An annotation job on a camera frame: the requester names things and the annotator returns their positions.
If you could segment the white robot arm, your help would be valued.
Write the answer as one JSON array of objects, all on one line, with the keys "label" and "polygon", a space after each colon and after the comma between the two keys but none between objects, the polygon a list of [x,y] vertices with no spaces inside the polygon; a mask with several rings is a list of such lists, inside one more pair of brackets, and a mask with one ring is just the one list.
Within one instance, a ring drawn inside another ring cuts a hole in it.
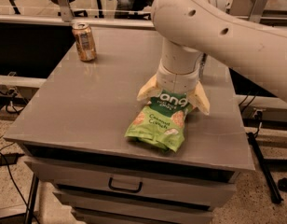
[{"label": "white robot arm", "polygon": [[169,91],[209,114],[195,62],[203,52],[287,103],[287,30],[230,16],[224,5],[225,0],[154,0],[152,23],[163,36],[162,54],[139,101]]}]

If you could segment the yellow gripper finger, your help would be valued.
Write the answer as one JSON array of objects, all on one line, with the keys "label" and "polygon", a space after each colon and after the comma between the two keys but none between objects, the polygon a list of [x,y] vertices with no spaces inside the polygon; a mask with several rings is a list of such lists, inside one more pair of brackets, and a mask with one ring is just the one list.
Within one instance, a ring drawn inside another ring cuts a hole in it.
[{"label": "yellow gripper finger", "polygon": [[162,88],[157,83],[157,76],[153,75],[139,90],[137,100],[142,101],[161,94]]},{"label": "yellow gripper finger", "polygon": [[210,102],[200,82],[187,94],[188,102],[204,115],[210,114]]}]

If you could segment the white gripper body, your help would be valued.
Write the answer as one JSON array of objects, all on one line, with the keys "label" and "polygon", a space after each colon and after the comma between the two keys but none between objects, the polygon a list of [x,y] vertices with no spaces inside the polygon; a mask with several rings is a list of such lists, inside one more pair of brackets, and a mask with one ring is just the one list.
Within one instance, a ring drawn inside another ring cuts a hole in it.
[{"label": "white gripper body", "polygon": [[158,86],[172,93],[188,93],[196,88],[199,82],[199,64],[196,65],[192,72],[187,74],[177,74],[170,71],[160,62],[157,73]]}]

